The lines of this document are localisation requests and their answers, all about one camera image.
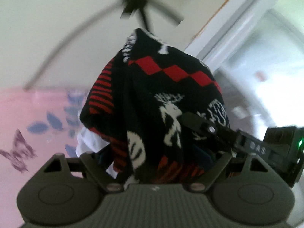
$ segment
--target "white ceiling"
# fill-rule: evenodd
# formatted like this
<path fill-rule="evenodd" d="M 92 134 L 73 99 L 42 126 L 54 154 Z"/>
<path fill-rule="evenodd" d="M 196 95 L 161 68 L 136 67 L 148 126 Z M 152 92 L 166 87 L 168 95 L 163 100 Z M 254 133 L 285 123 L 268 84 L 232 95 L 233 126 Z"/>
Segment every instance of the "white ceiling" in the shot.
<path fill-rule="evenodd" d="M 61 40 L 117 0 L 0 0 L 0 89 L 24 86 Z M 161 0 L 184 16 L 173 26 L 149 8 L 153 31 L 182 50 L 225 0 Z M 88 28 L 53 62 L 36 87 L 90 87 L 104 65 L 139 27 L 122 10 Z"/>

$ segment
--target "pink wall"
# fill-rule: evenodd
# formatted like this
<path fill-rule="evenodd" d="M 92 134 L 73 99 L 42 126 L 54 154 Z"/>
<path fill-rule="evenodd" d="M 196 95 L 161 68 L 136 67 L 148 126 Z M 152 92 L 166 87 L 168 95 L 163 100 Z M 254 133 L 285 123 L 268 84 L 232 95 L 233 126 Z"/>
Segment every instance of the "pink wall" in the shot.
<path fill-rule="evenodd" d="M 54 153 L 74 156 L 75 134 L 81 128 L 77 111 L 84 98 L 84 91 L 0 93 L 1 228 L 17 228 L 23 223 L 16 206 L 17 194 Z M 16 141 L 17 130 L 25 142 L 20 134 Z"/>

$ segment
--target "clothing pile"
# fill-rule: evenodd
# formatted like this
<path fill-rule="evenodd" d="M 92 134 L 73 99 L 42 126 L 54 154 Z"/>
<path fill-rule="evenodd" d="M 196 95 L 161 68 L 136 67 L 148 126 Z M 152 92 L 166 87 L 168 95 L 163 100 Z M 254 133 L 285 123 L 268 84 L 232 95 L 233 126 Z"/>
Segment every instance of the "clothing pile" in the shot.
<path fill-rule="evenodd" d="M 77 142 L 77 157 L 87 152 L 98 153 L 101 149 L 109 144 L 109 142 L 103 140 L 98 134 L 88 130 L 87 128 L 82 128 L 81 131 L 77 134 Z M 118 173 L 114 171 L 113 164 L 109 166 L 106 172 L 113 178 L 116 178 Z"/>
<path fill-rule="evenodd" d="M 184 128 L 178 118 L 192 112 L 229 127 L 220 88 L 200 60 L 136 29 L 93 85 L 80 120 L 110 143 L 113 169 L 132 171 L 143 183 L 193 181 L 210 164 L 198 164 L 192 145 L 214 141 Z"/>

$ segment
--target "reindeer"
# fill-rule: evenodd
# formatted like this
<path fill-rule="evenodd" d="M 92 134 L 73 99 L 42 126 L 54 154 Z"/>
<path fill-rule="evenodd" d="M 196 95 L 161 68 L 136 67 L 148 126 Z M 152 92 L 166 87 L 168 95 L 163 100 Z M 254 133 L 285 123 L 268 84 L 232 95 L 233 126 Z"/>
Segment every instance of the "reindeer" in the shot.
<path fill-rule="evenodd" d="M 161 117 L 165 125 L 167 125 L 166 119 L 168 116 L 172 119 L 172 125 L 169 131 L 165 135 L 164 143 L 167 146 L 173 146 L 172 138 L 176 136 L 177 138 L 176 144 L 179 148 L 181 148 L 181 140 L 180 140 L 181 126 L 177 120 L 177 117 L 179 117 L 182 114 L 182 111 L 174 103 L 181 101 L 184 98 L 184 95 L 178 94 L 177 96 L 175 96 L 172 94 L 162 93 L 162 94 L 156 94 L 155 98 L 159 102 L 163 103 L 163 105 L 159 107 L 159 110 L 161 112 Z"/>

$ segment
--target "butterfly decal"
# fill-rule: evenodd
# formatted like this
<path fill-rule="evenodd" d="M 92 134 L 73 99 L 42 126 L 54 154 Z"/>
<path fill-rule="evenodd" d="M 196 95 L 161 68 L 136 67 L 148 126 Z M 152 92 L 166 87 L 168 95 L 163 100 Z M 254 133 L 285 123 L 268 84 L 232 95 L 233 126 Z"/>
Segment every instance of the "butterfly decal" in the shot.
<path fill-rule="evenodd" d="M 19 129 L 15 133 L 13 149 L 10 152 L 0 150 L 0 155 L 9 159 L 12 166 L 21 173 L 28 171 L 24 160 L 37 157 L 34 149 L 27 144 Z"/>

